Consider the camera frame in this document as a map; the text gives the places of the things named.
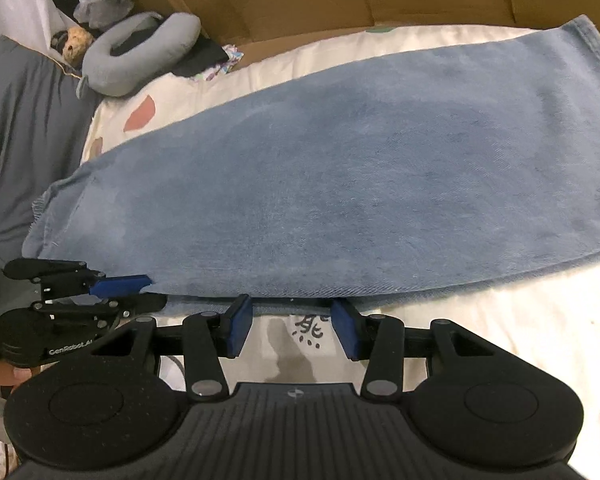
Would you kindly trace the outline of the person's left hand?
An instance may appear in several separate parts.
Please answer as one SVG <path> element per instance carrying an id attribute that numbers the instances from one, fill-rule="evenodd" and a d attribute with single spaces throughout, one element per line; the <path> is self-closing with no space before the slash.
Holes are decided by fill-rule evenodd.
<path id="1" fill-rule="evenodd" d="M 31 379 L 35 372 L 35 368 L 15 367 L 0 360 L 0 388 L 8 387 L 15 389 Z"/>

